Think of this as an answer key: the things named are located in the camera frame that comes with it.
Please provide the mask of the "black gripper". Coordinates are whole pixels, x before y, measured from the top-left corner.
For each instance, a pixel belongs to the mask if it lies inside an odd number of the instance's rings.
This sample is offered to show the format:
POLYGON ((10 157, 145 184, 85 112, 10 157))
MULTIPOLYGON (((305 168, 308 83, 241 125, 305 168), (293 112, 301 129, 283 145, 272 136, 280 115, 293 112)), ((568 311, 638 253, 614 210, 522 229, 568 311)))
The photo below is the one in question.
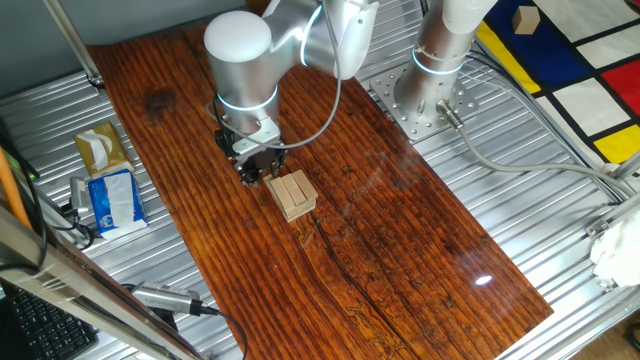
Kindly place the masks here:
POLYGON ((240 180, 246 186, 258 186, 261 170, 278 175, 286 162, 286 151, 261 147, 229 129, 215 131, 215 140, 224 155, 234 164, 240 180))

